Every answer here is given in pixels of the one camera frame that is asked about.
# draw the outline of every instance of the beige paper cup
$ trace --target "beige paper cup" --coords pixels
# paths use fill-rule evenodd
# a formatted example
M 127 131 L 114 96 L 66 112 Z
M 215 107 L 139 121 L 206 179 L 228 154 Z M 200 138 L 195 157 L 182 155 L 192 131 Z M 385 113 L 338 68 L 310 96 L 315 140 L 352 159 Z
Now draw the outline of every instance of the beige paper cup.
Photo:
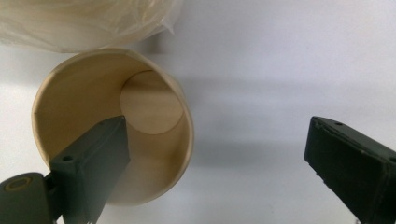
M 35 98 L 35 141 L 48 164 L 94 124 L 119 115 L 127 120 L 131 162 L 109 201 L 145 203 L 183 175 L 193 127 L 177 82 L 144 57 L 125 49 L 99 49 L 58 65 Z

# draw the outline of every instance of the white surface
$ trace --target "white surface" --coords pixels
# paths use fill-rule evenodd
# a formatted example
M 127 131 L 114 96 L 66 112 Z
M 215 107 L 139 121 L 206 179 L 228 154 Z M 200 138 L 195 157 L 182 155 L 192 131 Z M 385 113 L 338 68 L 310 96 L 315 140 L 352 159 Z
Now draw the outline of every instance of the white surface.
M 350 223 L 304 162 L 311 116 L 396 148 L 396 3 L 186 1 L 168 33 L 136 49 L 176 77 L 194 117 L 191 165 L 161 198 L 107 206 L 99 223 Z M 30 110 L 71 55 L 0 47 L 0 179 L 48 169 Z

